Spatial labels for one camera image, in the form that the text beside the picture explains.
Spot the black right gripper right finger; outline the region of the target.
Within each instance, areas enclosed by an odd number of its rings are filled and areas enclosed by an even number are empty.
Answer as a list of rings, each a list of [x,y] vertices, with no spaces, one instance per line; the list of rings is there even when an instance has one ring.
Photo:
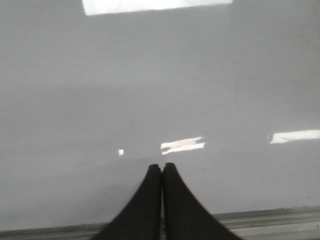
[[[195,198],[174,163],[162,172],[165,232],[168,240],[239,240]]]

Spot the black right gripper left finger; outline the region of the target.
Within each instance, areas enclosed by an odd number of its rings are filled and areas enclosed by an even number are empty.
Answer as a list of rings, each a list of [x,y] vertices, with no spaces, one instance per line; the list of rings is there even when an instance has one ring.
[[[93,239],[158,240],[161,210],[162,172],[157,164],[151,164],[127,205]]]

